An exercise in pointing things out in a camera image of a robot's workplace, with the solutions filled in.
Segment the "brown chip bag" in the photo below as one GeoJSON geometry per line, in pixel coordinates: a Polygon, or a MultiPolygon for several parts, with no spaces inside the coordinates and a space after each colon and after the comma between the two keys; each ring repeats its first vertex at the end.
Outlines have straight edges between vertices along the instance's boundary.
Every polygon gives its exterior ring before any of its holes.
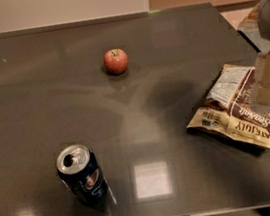
{"type": "Polygon", "coordinates": [[[188,128],[270,150],[270,106],[251,108],[253,66],[225,64],[188,128]]]}

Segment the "blue pepsi can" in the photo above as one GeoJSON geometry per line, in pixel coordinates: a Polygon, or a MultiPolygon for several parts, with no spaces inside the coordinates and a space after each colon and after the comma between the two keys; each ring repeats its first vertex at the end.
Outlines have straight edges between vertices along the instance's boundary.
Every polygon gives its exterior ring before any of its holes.
{"type": "Polygon", "coordinates": [[[57,157],[58,176],[79,201],[88,206],[103,203],[107,181],[94,153],[82,144],[67,146],[57,157]]]}

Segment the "red apple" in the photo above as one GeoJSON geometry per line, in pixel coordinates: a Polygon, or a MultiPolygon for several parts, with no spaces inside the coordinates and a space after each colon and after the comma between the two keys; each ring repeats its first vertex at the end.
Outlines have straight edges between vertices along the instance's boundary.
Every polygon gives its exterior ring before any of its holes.
{"type": "Polygon", "coordinates": [[[122,49],[108,50],[103,56],[104,66],[109,73],[120,75],[128,68],[128,58],[122,49]]]}

